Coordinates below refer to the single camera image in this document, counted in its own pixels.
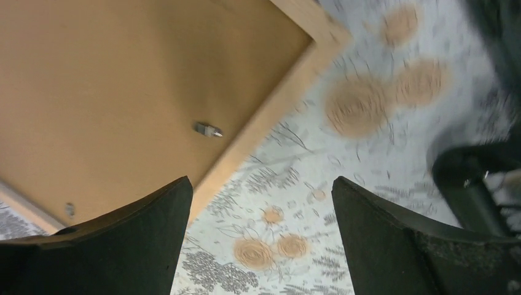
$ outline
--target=small metal object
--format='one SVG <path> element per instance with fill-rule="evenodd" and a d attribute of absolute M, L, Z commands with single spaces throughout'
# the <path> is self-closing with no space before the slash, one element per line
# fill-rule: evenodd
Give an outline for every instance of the small metal object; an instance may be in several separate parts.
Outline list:
<path fill-rule="evenodd" d="M 194 125 L 194 130 L 207 137 L 222 137 L 221 129 L 210 124 L 197 122 Z"/>
<path fill-rule="evenodd" d="M 65 204 L 65 213 L 69 216 L 69 218 L 73 218 L 75 214 L 74 204 L 67 203 Z"/>

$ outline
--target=wooden frame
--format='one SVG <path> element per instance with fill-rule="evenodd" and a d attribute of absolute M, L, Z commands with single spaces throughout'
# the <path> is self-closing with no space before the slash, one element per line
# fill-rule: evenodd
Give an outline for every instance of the wooden frame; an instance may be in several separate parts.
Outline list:
<path fill-rule="evenodd" d="M 277 88 L 250 118 L 246 126 L 194 189 L 189 221 L 207 206 L 237 167 L 270 132 L 271 128 L 300 101 L 307 89 L 351 41 L 351 34 L 313 0 L 270 0 L 300 26 L 313 42 Z M 52 234 L 63 223 L 0 183 L 0 200 Z"/>

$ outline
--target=black object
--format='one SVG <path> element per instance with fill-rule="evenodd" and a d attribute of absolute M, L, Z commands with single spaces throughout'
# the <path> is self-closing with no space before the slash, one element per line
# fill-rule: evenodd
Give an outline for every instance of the black object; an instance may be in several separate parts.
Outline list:
<path fill-rule="evenodd" d="M 521 294 L 521 241 L 434 221 L 340 177 L 333 203 L 356 295 Z"/>
<path fill-rule="evenodd" d="M 502 88 L 521 110 L 521 0 L 465 0 L 471 20 L 482 33 Z M 513 237 L 513 232 L 482 181 L 487 173 L 521 168 L 521 122 L 507 142 L 456 147 L 433 165 L 436 186 L 461 226 L 486 234 Z"/>
<path fill-rule="evenodd" d="M 170 294 L 192 203 L 180 178 L 49 237 L 0 242 L 0 294 Z"/>

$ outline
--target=brown board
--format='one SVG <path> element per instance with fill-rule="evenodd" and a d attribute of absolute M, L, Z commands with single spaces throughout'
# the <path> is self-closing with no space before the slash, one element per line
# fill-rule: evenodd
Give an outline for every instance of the brown board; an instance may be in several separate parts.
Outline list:
<path fill-rule="evenodd" d="M 65 224 L 196 186 L 310 43 L 265 0 L 2 1 L 0 179 Z"/>

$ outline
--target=patterned fabric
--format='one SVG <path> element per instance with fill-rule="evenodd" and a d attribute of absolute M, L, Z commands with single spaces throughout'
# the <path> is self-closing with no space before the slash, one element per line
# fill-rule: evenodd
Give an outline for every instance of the patterned fabric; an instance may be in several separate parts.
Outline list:
<path fill-rule="evenodd" d="M 511 115 L 500 103 L 507 99 L 498 99 L 507 95 L 498 90 L 484 45 L 458 1 L 320 3 L 349 28 L 354 42 L 193 222 L 172 294 L 354 294 L 331 200 L 333 180 L 345 176 L 387 200 L 457 225 L 429 175 L 428 158 L 441 149 L 433 150 L 434 143 L 460 121 L 465 124 L 442 148 L 508 136 Z M 417 31 L 390 47 L 381 38 L 384 16 L 407 3 L 415 3 L 421 15 Z M 390 81 L 405 61 L 417 58 L 450 67 L 451 85 L 439 98 L 398 107 L 363 139 L 330 127 L 324 96 L 334 81 L 368 74 Z M 27 222 L 9 220 L 0 215 L 4 238 L 35 233 Z"/>

